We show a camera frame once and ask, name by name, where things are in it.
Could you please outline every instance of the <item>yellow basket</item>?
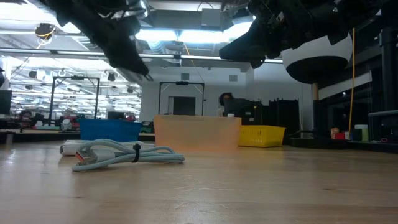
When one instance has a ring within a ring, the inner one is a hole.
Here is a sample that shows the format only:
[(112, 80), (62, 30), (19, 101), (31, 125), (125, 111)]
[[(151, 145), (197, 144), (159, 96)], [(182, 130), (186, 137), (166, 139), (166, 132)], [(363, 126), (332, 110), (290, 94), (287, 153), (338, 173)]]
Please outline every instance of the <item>yellow basket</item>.
[(275, 126), (242, 126), (239, 146), (277, 147), (282, 146), (286, 128)]

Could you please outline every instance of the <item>power cord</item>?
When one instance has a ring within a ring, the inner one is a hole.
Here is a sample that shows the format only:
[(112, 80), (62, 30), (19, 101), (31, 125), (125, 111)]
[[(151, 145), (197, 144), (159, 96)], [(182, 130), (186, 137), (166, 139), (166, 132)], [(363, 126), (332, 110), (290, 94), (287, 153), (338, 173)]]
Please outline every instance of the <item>power cord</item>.
[[(92, 149), (93, 146), (111, 147), (120, 152), (114, 152), (111, 149)], [(129, 149), (109, 139), (97, 139), (83, 143), (78, 148), (76, 157), (81, 162), (72, 167), (72, 171), (75, 172), (88, 171), (120, 162), (182, 163), (185, 160), (183, 155), (175, 153), (169, 147), (159, 146), (141, 150), (141, 147), (136, 144), (133, 149)]]

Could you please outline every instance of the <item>red object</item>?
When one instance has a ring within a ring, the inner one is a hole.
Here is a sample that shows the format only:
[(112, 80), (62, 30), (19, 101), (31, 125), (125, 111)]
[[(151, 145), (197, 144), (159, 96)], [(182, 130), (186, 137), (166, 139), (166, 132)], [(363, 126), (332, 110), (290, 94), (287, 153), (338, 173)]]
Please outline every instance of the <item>red object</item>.
[(336, 140), (345, 140), (346, 137), (345, 137), (345, 134), (344, 134), (344, 133), (336, 133), (336, 134), (335, 134), (335, 139), (336, 139)]

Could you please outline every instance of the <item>metal frame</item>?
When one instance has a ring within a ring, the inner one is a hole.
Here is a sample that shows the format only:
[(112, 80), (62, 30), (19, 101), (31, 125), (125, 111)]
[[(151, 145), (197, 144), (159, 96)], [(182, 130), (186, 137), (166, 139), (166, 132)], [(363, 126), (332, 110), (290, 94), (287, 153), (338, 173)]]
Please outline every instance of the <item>metal frame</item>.
[[(158, 104), (158, 107), (157, 107), (157, 114), (159, 114), (160, 115), (160, 101), (161, 101), (161, 96), (162, 96), (162, 85), (163, 84), (176, 84), (177, 85), (177, 83), (178, 82), (160, 82), (160, 84), (159, 84), (159, 104)], [(190, 82), (188, 82), (188, 85), (201, 85), (202, 86), (202, 88), (203, 88), (203, 91), (202, 91), (202, 93), (201, 93), (201, 115), (203, 116), (203, 111), (204, 111), (204, 108), (205, 108), (205, 101), (206, 101), (206, 99), (205, 99), (205, 84), (204, 83), (190, 83)]]
[[(70, 78), (72, 79), (72, 77), (60, 77), (60, 76), (55, 76), (53, 77), (52, 80), (52, 89), (51, 89), (51, 101), (50, 101), (50, 113), (49, 113), (49, 125), (51, 124), (51, 117), (52, 117), (52, 109), (53, 109), (53, 104), (54, 104), (54, 92), (55, 92), (55, 87), (57, 87), (58, 85), (55, 84), (55, 81), (61, 78), (63, 80)], [(96, 92), (96, 97), (95, 97), (95, 112), (94, 112), (94, 119), (97, 119), (97, 110), (98, 110), (98, 95), (100, 93), (100, 78), (88, 78), (88, 77), (79, 77), (82, 79), (89, 79), (89, 80), (97, 80), (97, 92)]]

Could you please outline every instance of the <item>table surface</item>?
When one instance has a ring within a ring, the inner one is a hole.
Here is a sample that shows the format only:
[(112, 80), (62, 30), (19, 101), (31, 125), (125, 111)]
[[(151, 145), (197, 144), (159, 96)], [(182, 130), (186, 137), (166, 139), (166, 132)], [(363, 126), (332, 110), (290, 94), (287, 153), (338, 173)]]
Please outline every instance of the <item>table surface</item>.
[(0, 146), (0, 223), (391, 223), (398, 156), (367, 151), (181, 152), (184, 164), (76, 173), (61, 142)]

